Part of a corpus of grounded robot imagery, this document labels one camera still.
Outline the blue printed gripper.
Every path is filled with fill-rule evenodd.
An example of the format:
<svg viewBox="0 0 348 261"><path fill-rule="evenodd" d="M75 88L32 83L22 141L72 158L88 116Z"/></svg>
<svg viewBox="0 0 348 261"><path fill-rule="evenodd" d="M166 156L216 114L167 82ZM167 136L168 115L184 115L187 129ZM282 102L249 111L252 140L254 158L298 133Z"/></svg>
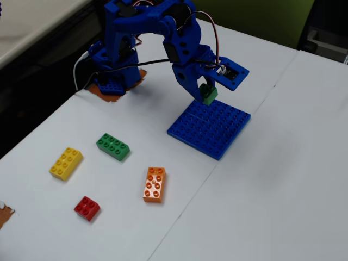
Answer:
<svg viewBox="0 0 348 261"><path fill-rule="evenodd" d="M216 55L207 45L199 45L197 51L184 65L172 65L172 69L179 84L189 93L192 97L202 103L203 98L201 91L198 87L197 80L201 75L201 70L208 69L207 66L215 66ZM204 75L206 84L209 86L215 86L216 80L209 76Z"/></svg>

